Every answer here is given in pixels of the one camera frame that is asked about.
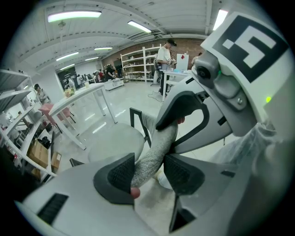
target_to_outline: green led light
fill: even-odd
[[[270,102],[270,100],[271,100],[271,97],[267,97],[267,98],[266,98],[266,102],[267,102],[267,103]]]

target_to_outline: black cap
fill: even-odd
[[[173,46],[177,46],[177,44],[175,43],[175,41],[173,39],[168,39],[166,42],[170,43]]]

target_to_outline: white ceiling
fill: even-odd
[[[212,32],[218,10],[252,13],[250,0],[45,0],[27,17],[9,48],[10,61],[25,62],[36,71],[48,65],[58,70],[94,56],[106,57],[124,47],[163,37],[206,38]],[[74,18],[49,23],[49,14],[71,10],[98,10],[99,18]],[[134,20],[151,34],[127,24]],[[113,50],[94,51],[95,47]],[[73,52],[78,55],[56,62]]]

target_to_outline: pink chair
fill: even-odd
[[[52,125],[56,126],[59,129],[60,133],[63,133],[60,130],[59,126],[55,123],[54,119],[49,115],[49,112],[51,111],[52,107],[53,107],[53,104],[52,103],[45,103],[42,107],[39,108],[39,111],[42,112],[47,117],[47,119],[49,120],[49,122]],[[65,117],[70,117],[72,119],[72,121],[74,123],[76,123],[74,121],[74,119],[71,117],[71,114],[72,113],[70,112],[69,108],[65,108],[62,112],[65,115]],[[58,116],[58,118],[60,120],[63,120],[63,118],[61,117],[61,115],[58,114],[57,116]]]

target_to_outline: ceiling light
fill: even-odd
[[[128,24],[130,24],[130,25],[132,25],[134,27],[137,27],[137,28],[139,28],[139,29],[141,29],[141,30],[143,30],[143,31],[145,31],[147,33],[150,33],[151,32],[148,28],[146,28],[146,27],[144,27],[144,26],[142,26],[142,25],[134,22],[133,20],[129,21]]]
[[[98,48],[95,48],[94,50],[102,50],[102,49],[112,49],[112,47],[98,47]]]
[[[66,67],[64,67],[64,68],[61,68],[60,70],[62,71],[62,70],[64,70],[64,69],[69,68],[69,67],[72,67],[72,66],[74,66],[74,65],[75,65],[75,64],[68,65],[68,66],[66,66]]]
[[[79,53],[79,52],[76,52],[76,53],[72,53],[72,54],[69,54],[69,55],[66,55],[66,56],[63,56],[63,57],[57,58],[56,61],[59,61],[59,60],[61,60],[61,59],[63,59],[63,58],[67,58],[67,57],[70,57],[70,56],[73,56],[73,55],[76,55],[76,54],[78,54],[78,53]]]
[[[215,21],[215,24],[214,24],[214,27],[213,27],[213,30],[216,30],[222,24],[222,22],[224,21],[227,13],[229,13],[229,12],[224,11],[224,10],[219,10],[216,21]]]
[[[89,59],[86,59],[85,61],[90,61],[90,60],[94,60],[94,59],[98,59],[98,57],[89,58]]]
[[[79,18],[79,17],[91,17],[98,18],[101,15],[101,12],[98,11],[69,11],[69,12],[60,12],[55,14],[50,14],[48,16],[48,22],[53,22],[57,20],[64,20],[70,18]]]

